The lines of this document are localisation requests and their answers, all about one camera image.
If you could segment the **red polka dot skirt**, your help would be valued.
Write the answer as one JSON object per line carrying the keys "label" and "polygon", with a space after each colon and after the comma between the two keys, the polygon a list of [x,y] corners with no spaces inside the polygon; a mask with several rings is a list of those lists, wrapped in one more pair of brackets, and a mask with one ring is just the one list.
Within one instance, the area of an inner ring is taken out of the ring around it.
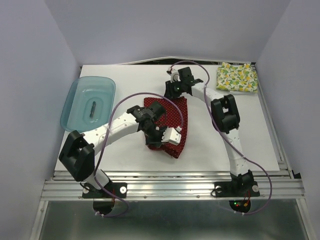
{"label": "red polka dot skirt", "polygon": [[[171,100],[173,103],[177,105],[180,109],[183,116],[183,126],[180,131],[181,140],[180,144],[174,145],[172,143],[165,143],[159,148],[154,146],[147,146],[152,151],[164,151],[171,157],[178,159],[181,153],[183,152],[187,140],[188,133],[188,106],[187,99],[185,97],[179,97]],[[165,114],[160,117],[160,119],[156,122],[156,126],[161,128],[164,126],[176,128],[181,126],[181,116],[178,110],[168,101],[163,98],[156,97],[145,97],[143,100],[144,107],[149,107],[153,102],[159,102],[165,108]]]}

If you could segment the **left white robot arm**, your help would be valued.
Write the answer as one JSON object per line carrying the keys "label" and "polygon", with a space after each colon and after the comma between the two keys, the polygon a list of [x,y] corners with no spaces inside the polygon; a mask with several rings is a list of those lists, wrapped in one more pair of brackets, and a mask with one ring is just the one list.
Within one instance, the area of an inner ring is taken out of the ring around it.
{"label": "left white robot arm", "polygon": [[163,144],[166,128],[158,127],[156,122],[165,113],[165,108],[159,102],[148,107],[136,105],[114,119],[111,124],[83,133],[74,130],[68,134],[58,159],[76,182],[87,182],[100,197],[106,197],[111,193],[111,180],[101,169],[94,174],[95,156],[106,146],[139,131],[147,136],[147,145],[159,148]]}

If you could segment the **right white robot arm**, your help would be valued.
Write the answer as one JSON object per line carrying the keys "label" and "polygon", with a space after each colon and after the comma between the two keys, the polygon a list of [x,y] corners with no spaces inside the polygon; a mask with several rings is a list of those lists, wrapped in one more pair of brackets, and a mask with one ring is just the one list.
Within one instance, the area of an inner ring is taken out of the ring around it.
{"label": "right white robot arm", "polygon": [[230,166],[230,181],[216,181],[211,192],[217,198],[241,198],[260,196],[259,187],[242,154],[239,136],[240,115],[235,97],[222,95],[207,88],[201,79],[195,79],[191,69],[184,67],[166,71],[170,80],[165,82],[164,96],[170,100],[189,94],[203,101],[209,111],[212,124],[223,139]]}

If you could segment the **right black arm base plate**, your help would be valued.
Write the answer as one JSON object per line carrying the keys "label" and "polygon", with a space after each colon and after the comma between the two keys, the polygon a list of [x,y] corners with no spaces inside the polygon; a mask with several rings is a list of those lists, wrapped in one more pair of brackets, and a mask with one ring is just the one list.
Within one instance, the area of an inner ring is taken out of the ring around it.
{"label": "right black arm base plate", "polygon": [[211,196],[215,198],[244,198],[259,197],[260,191],[256,181],[249,184],[237,184],[232,181],[218,181],[214,183]]}

